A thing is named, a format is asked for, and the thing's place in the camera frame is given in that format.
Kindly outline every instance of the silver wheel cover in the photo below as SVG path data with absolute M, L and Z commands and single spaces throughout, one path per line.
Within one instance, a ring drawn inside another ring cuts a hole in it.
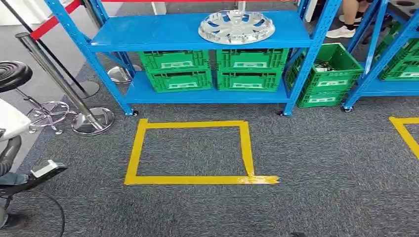
M 205 18 L 199 35 L 220 44 L 246 44 L 264 40 L 275 32 L 272 20 L 259 12 L 219 11 Z

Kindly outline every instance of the black sock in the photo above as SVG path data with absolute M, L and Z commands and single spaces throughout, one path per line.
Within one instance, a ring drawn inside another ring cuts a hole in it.
M 345 24 L 345 25 L 348 28 L 348 30 L 350 30 L 350 31 L 352 31 L 355 28 L 355 26 L 353 24 L 352 25 Z
M 364 13 L 363 12 L 357 11 L 355 18 L 360 18 L 360 17 L 363 17 L 363 16 L 364 16 Z

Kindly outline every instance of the yellow tape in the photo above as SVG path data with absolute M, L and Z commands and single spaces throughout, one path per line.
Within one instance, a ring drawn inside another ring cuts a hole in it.
M 389 117 L 390 121 L 393 123 L 396 130 L 399 132 L 400 136 L 405 140 L 406 144 L 415 154 L 416 158 L 419 159 L 419 145 L 414 139 L 414 137 L 409 133 L 409 131 L 404 126 L 405 124 L 419 123 L 419 118 L 395 118 Z
M 125 182 L 134 184 L 276 184 L 277 176 L 136 176 Z
M 248 176 L 254 176 L 253 156 L 251 154 L 251 141 L 248 122 L 243 122 L 240 125 L 240 143 L 242 146 L 242 157 L 246 172 Z
M 141 149 L 143 147 L 145 130 L 147 127 L 147 119 L 142 118 L 138 123 L 137 133 L 135 135 L 134 144 L 132 146 L 131 157 L 129 159 L 128 168 L 125 175 L 125 184 L 132 183 L 132 179 L 137 176 L 137 169 L 140 165 Z
M 209 122 L 153 122 L 147 128 L 198 128 L 198 127 L 235 127 L 244 121 L 209 121 Z
M 147 128 L 198 128 L 238 126 L 242 157 L 248 176 L 137 176 L 141 149 Z M 251 154 L 249 124 L 245 121 L 148 123 L 140 119 L 125 176 L 126 185 L 134 184 L 276 184 L 277 176 L 255 176 Z

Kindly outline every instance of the white shoe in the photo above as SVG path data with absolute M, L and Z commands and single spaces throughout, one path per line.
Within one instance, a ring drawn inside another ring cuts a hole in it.
M 339 29 L 328 31 L 326 37 L 337 39 L 337 38 L 352 38 L 355 34 L 355 29 L 352 31 L 348 30 L 346 26 L 342 26 Z
M 359 23 L 361 22 L 361 20 L 362 20 L 362 17 L 355 18 L 355 21 L 354 21 L 355 24 L 354 25 L 359 25 Z M 340 15 L 339 16 L 339 21 L 345 23 L 345 16 L 344 15 Z

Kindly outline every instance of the stool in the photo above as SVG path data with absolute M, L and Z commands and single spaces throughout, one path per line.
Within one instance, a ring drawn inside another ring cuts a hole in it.
M 23 93 L 18 87 L 29 81 L 32 74 L 31 68 L 24 63 L 17 61 L 0 62 L 0 93 L 16 90 L 23 96 L 23 100 L 34 106 L 27 114 L 27 117 L 31 119 L 30 133 L 36 132 L 37 128 L 50 126 L 55 134 L 61 134 L 63 130 L 57 129 L 55 124 L 65 119 L 67 114 L 77 113 L 70 111 L 70 107 L 64 102 L 49 101 L 41 104 Z

